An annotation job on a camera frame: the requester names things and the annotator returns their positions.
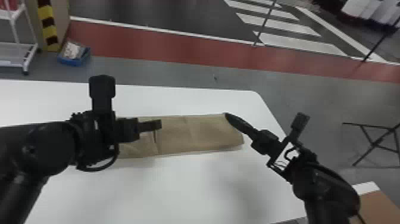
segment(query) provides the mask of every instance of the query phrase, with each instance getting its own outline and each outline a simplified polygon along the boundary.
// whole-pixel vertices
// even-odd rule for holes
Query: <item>yellow and black striped post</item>
[[[37,13],[39,14],[39,19],[42,21],[43,38],[47,44],[47,50],[58,51],[60,43],[57,38],[51,0],[37,0]]]

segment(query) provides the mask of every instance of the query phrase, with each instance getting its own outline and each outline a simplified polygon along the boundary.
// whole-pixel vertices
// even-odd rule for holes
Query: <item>concrete floor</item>
[[[320,162],[338,171],[350,183],[375,181],[400,206],[398,157],[375,151],[359,167],[351,167],[366,150],[367,141],[359,129],[341,125],[357,122],[393,126],[399,122],[398,85],[104,57],[92,57],[83,67],[68,67],[58,64],[55,57],[53,53],[35,57],[27,77],[19,69],[0,67],[0,78],[87,82],[91,75],[109,74],[119,84],[252,90],[262,96],[286,133],[297,112],[310,115],[301,141],[318,154]]]

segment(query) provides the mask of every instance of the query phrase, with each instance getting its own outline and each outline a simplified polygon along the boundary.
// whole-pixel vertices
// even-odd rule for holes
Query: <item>black robotic arm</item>
[[[104,170],[117,159],[118,143],[161,128],[160,120],[115,118],[111,76],[91,77],[89,95],[92,110],[69,120],[0,128],[0,223],[24,223],[47,180],[69,165],[84,172]]]
[[[358,214],[360,197],[353,187],[334,171],[322,166],[317,155],[303,147],[298,138],[310,119],[297,114],[291,133],[280,142],[268,130],[256,130],[238,116],[226,113],[226,119],[253,141],[251,147],[261,155],[269,155],[267,166],[293,186],[293,192],[304,201],[309,224],[349,224],[349,217]],[[293,147],[284,153],[287,166],[277,162],[288,143]],[[289,154],[297,151],[297,156]]]

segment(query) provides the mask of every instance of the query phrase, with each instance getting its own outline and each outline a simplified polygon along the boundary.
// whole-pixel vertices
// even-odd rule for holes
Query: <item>cardboard box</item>
[[[400,209],[376,186],[360,194],[360,215],[366,224],[399,224]],[[350,219],[351,224],[363,224],[358,217]]]

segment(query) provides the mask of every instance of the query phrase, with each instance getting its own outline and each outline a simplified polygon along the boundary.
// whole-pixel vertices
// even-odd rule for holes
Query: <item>folded fabric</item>
[[[243,136],[224,114],[140,117],[140,122],[161,119],[162,128],[120,144],[119,158],[141,158],[194,151],[228,150],[243,144]]]

